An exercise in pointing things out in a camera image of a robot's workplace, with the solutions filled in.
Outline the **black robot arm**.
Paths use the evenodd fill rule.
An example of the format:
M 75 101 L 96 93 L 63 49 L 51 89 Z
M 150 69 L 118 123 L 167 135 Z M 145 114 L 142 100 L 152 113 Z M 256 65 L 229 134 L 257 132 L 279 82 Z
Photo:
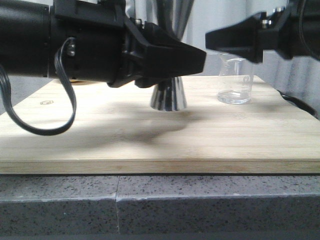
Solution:
M 154 75 L 156 47 L 125 14 L 122 0 L 0 3 L 0 63 L 10 75 L 56 77 L 118 88 Z

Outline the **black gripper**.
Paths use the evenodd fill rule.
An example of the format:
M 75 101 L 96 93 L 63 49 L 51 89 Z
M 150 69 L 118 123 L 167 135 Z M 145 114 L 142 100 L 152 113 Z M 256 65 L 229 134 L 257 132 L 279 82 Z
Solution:
M 319 60 L 320 2 L 290 0 L 265 19 L 264 12 L 258 12 L 237 24 L 207 32 L 205 47 L 255 64 L 263 62 L 263 50 L 274 50 L 286 60 L 300 56 Z
M 48 8 L 48 75 L 62 66 L 71 79 L 119 88 L 149 88 L 169 78 L 201 73 L 206 52 L 158 25 L 138 27 L 124 0 L 55 0 Z

